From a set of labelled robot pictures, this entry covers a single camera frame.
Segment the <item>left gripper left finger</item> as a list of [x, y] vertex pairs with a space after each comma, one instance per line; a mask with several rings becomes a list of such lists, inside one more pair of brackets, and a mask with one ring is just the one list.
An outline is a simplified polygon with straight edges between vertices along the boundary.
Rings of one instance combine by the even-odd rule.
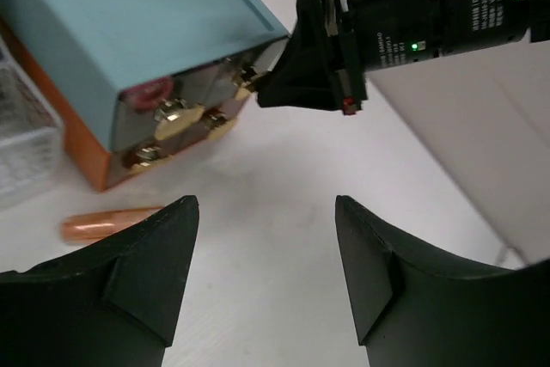
[[130, 228], [1, 276], [4, 366], [159, 366], [199, 229], [187, 195]]

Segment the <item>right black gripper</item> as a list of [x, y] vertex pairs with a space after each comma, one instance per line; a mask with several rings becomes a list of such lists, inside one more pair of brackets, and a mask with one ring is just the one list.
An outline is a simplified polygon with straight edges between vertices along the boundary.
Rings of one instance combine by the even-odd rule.
[[366, 72], [437, 57], [441, 3], [296, 0], [296, 32], [258, 81], [259, 106], [360, 111], [367, 99]]

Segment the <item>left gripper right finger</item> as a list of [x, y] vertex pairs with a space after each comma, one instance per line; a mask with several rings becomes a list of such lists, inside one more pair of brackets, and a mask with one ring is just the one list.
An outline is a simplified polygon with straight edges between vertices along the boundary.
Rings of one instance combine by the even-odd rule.
[[549, 263], [452, 254], [349, 196], [335, 224], [359, 345], [372, 366], [546, 366]]

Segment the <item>orange highlighter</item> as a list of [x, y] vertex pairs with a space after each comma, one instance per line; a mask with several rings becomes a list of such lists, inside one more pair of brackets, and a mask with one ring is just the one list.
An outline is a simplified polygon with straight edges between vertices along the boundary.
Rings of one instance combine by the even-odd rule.
[[161, 208], [153, 206], [75, 215], [60, 224], [60, 234], [65, 242], [90, 244], [142, 222]]

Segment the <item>teal drawer box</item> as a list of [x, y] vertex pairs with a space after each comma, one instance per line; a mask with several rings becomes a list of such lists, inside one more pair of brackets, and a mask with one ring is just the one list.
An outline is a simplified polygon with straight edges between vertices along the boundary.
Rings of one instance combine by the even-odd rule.
[[261, 0], [1, 0], [1, 34], [105, 191], [230, 129], [288, 32]]

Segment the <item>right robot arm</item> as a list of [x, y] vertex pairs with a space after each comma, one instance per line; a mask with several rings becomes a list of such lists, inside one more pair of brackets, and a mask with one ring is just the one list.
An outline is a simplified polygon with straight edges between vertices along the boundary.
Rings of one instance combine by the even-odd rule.
[[549, 0], [296, 0], [296, 16], [261, 107], [351, 115], [370, 71], [549, 38]]

